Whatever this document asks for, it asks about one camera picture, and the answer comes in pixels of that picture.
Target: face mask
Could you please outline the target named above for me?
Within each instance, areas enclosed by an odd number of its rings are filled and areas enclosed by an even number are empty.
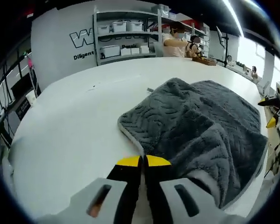
[[[184,33],[176,33],[176,34],[175,34],[175,37],[176,37],[177,39],[182,39],[182,38],[185,37],[185,34],[184,34]]]

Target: ceiling light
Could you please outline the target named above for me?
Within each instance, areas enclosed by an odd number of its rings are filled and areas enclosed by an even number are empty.
[[[226,5],[226,7],[228,8],[228,10],[230,11],[236,25],[238,26],[239,32],[241,33],[241,36],[244,37],[244,33],[241,27],[241,24],[238,21],[237,15],[235,14],[235,11],[233,10],[230,2],[228,0],[222,0],[224,2],[224,4]]]

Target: gray towel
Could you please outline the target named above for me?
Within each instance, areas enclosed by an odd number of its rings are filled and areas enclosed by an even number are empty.
[[[172,78],[118,120],[142,154],[169,160],[175,178],[195,178],[226,208],[263,163],[267,138],[256,108],[212,81]]]

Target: window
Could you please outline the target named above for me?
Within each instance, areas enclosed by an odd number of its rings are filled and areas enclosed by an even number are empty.
[[[262,57],[263,59],[266,57],[265,48],[257,43],[256,43],[256,55]]]
[[[245,66],[250,69],[252,69],[252,66],[255,66],[258,76],[263,77],[265,60],[264,57],[259,56],[257,52],[259,52],[259,54],[263,54],[264,52],[265,54],[264,47],[247,38],[239,38],[238,61],[245,64]]]
[[[273,78],[271,82],[271,87],[274,90],[276,89],[276,82],[280,82],[280,59],[275,56]]]
[[[280,59],[275,56],[274,67],[280,72]]]

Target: storage bin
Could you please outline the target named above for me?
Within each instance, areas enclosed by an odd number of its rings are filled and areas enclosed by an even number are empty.
[[[139,48],[131,48],[131,53],[132,53],[132,55],[138,55],[138,54],[140,54],[140,49]]]
[[[101,53],[104,54],[105,58],[120,55],[119,45],[110,45],[101,48]]]
[[[118,21],[112,23],[112,30],[116,32],[126,32],[126,21]]]
[[[159,4],[159,5],[156,5],[156,6],[152,7],[151,11],[153,13],[158,14],[158,9],[161,11],[161,16],[162,17],[169,18],[170,8],[168,6],[165,6],[163,4]]]
[[[110,25],[98,26],[98,35],[104,35],[110,33]]]
[[[141,46],[140,47],[140,54],[149,54],[148,46]]]
[[[142,25],[143,22],[128,22],[126,29],[127,31],[142,32]]]
[[[120,55],[124,56],[124,55],[131,55],[131,49],[130,48],[123,48],[120,50]]]
[[[172,19],[172,20],[176,20],[176,14],[169,13],[169,18]]]

